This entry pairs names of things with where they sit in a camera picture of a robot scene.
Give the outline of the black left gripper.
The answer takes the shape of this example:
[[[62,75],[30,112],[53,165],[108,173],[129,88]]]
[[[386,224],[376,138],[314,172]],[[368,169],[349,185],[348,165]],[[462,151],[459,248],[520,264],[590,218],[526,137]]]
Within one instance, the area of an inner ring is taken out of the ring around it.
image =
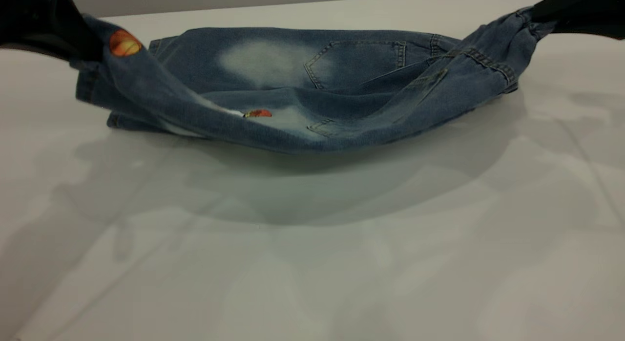
[[[0,0],[3,49],[71,61],[99,61],[103,42],[89,29],[73,0]]]

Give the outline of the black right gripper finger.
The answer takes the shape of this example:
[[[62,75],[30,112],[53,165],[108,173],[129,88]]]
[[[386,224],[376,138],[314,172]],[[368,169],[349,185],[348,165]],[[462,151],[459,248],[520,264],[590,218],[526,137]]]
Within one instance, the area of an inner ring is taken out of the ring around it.
[[[615,21],[607,19],[571,19],[558,22],[553,29],[553,34],[587,34],[624,40],[625,22],[624,19],[616,19]]]
[[[533,6],[536,22],[621,14],[624,0],[542,0]]]

